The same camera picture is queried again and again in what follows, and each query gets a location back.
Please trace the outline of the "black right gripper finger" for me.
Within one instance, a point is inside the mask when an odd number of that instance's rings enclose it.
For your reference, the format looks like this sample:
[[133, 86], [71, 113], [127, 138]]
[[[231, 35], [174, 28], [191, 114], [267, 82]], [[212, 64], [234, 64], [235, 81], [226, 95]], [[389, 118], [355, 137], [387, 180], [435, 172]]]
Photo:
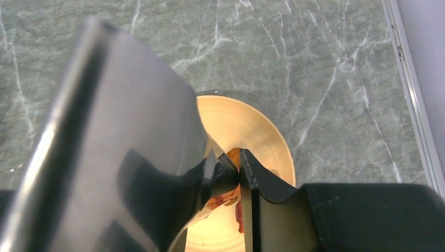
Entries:
[[240, 151], [246, 251], [444, 251], [444, 200], [419, 184], [306, 183]]

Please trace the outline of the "shiny metal tongs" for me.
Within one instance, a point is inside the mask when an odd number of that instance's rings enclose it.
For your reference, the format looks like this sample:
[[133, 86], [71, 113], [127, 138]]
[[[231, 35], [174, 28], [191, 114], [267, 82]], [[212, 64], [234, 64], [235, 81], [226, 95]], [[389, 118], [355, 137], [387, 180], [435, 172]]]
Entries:
[[194, 89], [97, 17], [1, 223], [1, 251], [171, 251], [239, 174], [206, 132]]

